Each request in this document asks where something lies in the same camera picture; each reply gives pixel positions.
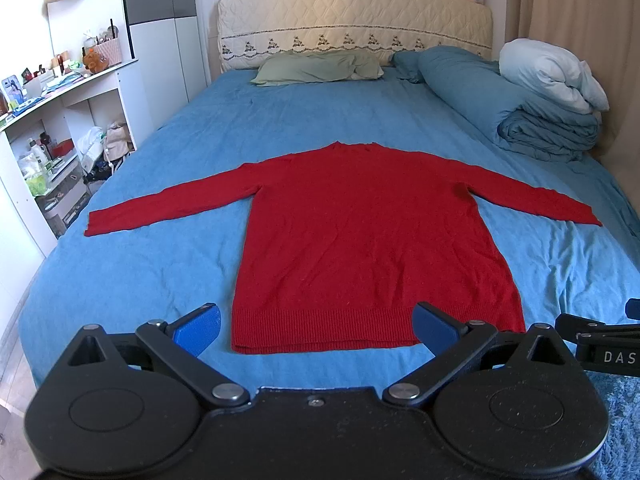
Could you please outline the red knit sweater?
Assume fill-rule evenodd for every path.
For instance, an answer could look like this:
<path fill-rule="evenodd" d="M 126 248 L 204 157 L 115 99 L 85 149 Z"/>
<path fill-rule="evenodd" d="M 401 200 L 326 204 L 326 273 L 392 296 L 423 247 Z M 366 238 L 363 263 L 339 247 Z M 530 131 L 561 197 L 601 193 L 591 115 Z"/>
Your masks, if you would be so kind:
<path fill-rule="evenodd" d="M 592 209 L 479 166 L 378 144 L 333 143 L 244 164 L 89 214 L 96 236 L 250 200 L 232 302 L 245 354 L 416 343 L 421 301 L 524 330 L 521 297 L 477 204 L 596 224 Z"/>

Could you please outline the blue bed sheet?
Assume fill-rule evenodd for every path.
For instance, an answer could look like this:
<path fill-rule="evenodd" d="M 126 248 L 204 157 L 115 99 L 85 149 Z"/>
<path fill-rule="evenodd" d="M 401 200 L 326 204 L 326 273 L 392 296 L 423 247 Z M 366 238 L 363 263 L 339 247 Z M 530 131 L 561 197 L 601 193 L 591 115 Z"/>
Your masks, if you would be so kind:
<path fill-rule="evenodd" d="M 638 293 L 638 218 L 593 159 L 497 148 L 394 70 L 285 87 L 237 70 L 93 196 L 20 336 L 42 382 L 81 326 L 212 302 L 203 360 L 247 390 L 382 389 L 430 358 L 420 301 L 521 332 L 563 312 L 618 324 Z"/>

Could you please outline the blue fluffy rug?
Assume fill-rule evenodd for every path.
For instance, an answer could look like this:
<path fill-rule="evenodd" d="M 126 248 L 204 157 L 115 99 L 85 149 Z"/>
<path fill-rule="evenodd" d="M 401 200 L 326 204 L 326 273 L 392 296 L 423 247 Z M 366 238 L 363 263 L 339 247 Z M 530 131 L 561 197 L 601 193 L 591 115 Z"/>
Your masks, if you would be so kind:
<path fill-rule="evenodd" d="M 603 448 L 590 469 L 599 479 L 639 479 L 640 382 L 638 377 L 589 372 L 610 420 Z"/>

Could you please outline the folded blue duvet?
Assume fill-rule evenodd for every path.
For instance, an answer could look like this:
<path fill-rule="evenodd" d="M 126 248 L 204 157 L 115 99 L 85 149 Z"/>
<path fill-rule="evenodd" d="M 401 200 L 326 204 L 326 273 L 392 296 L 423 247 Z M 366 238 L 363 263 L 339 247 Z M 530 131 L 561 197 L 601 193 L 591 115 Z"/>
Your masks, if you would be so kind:
<path fill-rule="evenodd" d="M 399 51 L 400 76 L 427 84 L 435 96 L 493 144 L 543 162 L 581 159 L 597 143 L 598 115 L 578 114 L 507 81 L 498 64 L 458 47 Z"/>

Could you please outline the white shelf desk unit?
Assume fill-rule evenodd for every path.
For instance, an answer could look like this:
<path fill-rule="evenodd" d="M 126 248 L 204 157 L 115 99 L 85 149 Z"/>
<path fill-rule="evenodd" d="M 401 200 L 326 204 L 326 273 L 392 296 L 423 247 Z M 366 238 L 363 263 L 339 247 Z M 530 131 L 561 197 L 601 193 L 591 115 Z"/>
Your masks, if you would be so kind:
<path fill-rule="evenodd" d="M 1 128 L 1 184 L 44 256 L 55 248 L 56 237 L 24 181 L 14 151 L 40 131 L 55 141 L 78 141 L 90 128 L 106 127 L 118 115 L 125 119 L 132 146 L 140 148 L 154 126 L 138 60 L 58 89 Z"/>

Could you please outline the white pillow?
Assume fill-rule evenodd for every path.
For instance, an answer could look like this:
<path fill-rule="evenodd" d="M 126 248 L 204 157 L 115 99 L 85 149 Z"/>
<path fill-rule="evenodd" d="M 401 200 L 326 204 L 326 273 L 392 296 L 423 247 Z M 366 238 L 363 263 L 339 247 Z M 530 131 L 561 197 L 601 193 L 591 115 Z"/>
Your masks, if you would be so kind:
<path fill-rule="evenodd" d="M 586 61 L 543 41 L 518 38 L 499 53 L 501 76 L 577 114 L 607 112 L 608 96 Z"/>

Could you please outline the orange teddy bear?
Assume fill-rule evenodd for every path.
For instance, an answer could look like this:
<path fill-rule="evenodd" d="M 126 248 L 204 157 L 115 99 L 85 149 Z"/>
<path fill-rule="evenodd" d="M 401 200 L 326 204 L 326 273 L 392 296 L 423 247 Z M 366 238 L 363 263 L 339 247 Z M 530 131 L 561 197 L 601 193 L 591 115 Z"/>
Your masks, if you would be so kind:
<path fill-rule="evenodd" d="M 82 64 L 84 64 L 85 69 L 93 75 L 104 72 L 104 70 L 110 67 L 108 58 L 96 49 L 85 50 L 84 56 L 82 57 Z"/>

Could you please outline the green pillow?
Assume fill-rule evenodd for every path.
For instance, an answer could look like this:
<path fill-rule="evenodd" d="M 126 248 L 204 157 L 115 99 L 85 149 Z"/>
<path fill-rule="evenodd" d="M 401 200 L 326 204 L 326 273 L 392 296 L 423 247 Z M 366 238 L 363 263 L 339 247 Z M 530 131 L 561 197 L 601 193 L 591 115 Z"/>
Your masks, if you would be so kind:
<path fill-rule="evenodd" d="M 377 80 L 384 75 L 378 58 L 361 50 L 283 52 L 262 63 L 252 84 L 287 86 L 348 80 Z"/>

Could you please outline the pink woven basket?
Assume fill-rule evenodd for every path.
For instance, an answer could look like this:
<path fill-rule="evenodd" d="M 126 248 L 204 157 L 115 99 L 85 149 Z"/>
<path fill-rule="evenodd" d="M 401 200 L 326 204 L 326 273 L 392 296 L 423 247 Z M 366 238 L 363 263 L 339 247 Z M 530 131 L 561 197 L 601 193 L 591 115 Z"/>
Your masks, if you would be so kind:
<path fill-rule="evenodd" d="M 122 48 L 117 38 L 99 42 L 93 47 L 93 50 L 103 56 L 109 66 L 120 64 L 124 59 L 122 57 Z"/>

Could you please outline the beige curtain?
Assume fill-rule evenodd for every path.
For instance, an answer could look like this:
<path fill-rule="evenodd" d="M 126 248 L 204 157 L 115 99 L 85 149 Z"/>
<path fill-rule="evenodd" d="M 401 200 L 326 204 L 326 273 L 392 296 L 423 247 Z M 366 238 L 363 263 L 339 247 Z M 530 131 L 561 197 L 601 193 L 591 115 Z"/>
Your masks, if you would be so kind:
<path fill-rule="evenodd" d="M 639 0 L 508 0 L 506 38 L 570 50 L 590 65 L 610 110 L 597 152 L 613 174 L 639 173 Z"/>

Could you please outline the cream quilted headboard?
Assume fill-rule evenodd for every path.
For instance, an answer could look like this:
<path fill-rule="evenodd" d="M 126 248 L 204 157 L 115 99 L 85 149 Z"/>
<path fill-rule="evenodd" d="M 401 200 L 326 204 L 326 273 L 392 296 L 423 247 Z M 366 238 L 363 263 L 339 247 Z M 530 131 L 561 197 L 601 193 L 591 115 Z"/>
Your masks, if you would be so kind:
<path fill-rule="evenodd" d="M 491 10 L 466 0 L 219 0 L 220 67 L 257 68 L 281 52 L 400 51 L 458 47 L 492 55 Z"/>

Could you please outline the white grey wardrobe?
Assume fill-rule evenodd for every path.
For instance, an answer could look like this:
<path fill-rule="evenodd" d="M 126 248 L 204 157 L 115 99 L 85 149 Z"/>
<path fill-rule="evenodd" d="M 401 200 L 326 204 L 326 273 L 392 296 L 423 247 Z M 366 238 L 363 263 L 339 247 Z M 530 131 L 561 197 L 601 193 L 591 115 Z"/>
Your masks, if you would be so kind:
<path fill-rule="evenodd" d="M 131 52 L 160 128 L 206 88 L 195 0 L 124 0 Z"/>

